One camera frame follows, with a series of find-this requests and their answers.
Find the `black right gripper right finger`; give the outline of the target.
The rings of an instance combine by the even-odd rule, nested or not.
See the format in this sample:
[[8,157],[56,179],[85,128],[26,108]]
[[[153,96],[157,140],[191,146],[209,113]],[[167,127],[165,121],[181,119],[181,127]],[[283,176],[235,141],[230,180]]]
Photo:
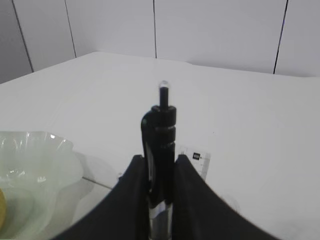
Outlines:
[[197,173],[186,155],[174,164],[174,240],[273,240],[223,201]]

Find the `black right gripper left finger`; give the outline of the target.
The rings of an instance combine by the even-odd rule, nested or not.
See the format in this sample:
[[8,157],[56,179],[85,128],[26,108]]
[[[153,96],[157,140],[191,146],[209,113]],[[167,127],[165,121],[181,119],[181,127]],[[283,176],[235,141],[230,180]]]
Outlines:
[[133,156],[110,193],[57,240],[147,240],[149,217],[145,159]]

